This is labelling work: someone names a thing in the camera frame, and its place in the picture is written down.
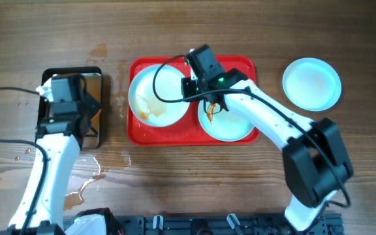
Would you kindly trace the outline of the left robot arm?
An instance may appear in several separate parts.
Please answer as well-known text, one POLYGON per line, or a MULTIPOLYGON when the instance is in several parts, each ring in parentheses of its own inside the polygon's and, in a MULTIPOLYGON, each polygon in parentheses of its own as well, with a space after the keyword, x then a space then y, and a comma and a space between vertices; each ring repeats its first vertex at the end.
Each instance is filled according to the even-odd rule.
POLYGON ((7 234, 63 231, 67 185, 82 148, 101 140, 100 72, 55 72, 37 88, 44 97, 35 136, 35 162, 7 234))

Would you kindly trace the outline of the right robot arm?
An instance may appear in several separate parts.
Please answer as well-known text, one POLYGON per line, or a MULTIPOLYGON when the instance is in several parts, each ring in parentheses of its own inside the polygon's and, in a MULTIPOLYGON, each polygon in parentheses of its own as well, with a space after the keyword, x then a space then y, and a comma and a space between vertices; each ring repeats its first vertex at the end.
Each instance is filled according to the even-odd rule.
POLYGON ((181 82, 185 101, 219 104, 252 123, 281 150, 292 193, 284 216, 295 231, 308 231, 327 206, 351 205, 345 182, 354 170, 333 121, 313 121, 284 107, 240 70, 225 70, 206 44, 183 58, 196 76, 181 82))

